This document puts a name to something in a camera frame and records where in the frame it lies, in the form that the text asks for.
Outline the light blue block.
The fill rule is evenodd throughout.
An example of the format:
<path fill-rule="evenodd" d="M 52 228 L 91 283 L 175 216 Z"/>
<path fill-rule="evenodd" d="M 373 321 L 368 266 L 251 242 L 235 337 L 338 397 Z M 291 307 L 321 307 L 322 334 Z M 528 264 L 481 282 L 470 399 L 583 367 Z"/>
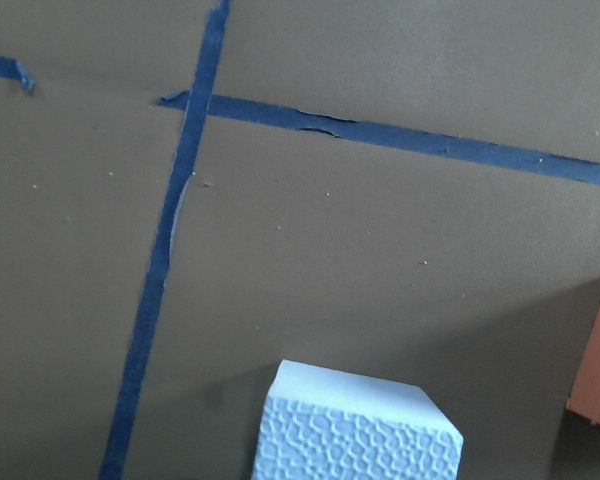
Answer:
<path fill-rule="evenodd" d="M 464 439 L 419 387 L 305 363 L 279 364 L 254 479 L 454 479 Z"/>

